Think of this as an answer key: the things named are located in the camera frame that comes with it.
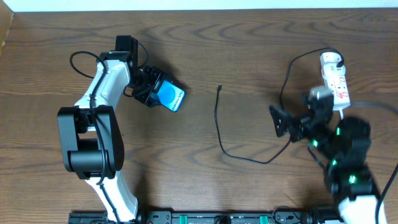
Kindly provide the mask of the blue screen Galaxy smartphone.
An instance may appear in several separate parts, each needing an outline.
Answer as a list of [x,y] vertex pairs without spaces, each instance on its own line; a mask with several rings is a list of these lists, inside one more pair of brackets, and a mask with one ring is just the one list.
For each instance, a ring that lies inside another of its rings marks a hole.
[[171,82],[164,81],[157,96],[161,105],[172,112],[177,112],[185,98],[185,91]]

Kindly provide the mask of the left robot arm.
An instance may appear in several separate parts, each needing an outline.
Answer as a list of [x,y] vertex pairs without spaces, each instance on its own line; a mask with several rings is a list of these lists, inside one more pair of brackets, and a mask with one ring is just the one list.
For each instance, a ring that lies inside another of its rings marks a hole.
[[96,75],[86,93],[58,111],[58,130],[67,171],[90,185],[115,223],[145,223],[139,202],[122,172],[124,143],[115,110],[120,97],[131,97],[148,107],[160,105],[157,93],[165,75],[138,64],[140,43],[130,35],[116,37],[114,50],[96,55]]

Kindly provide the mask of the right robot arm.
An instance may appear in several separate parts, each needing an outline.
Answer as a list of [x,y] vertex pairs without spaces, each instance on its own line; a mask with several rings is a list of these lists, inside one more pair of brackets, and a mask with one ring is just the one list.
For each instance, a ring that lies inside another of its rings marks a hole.
[[334,204],[318,206],[301,218],[302,223],[386,223],[382,195],[365,163],[371,146],[371,128],[361,118],[343,118],[335,129],[333,95],[306,95],[308,113],[293,117],[281,108],[269,107],[278,137],[290,134],[290,141],[308,140],[326,159],[324,182]]

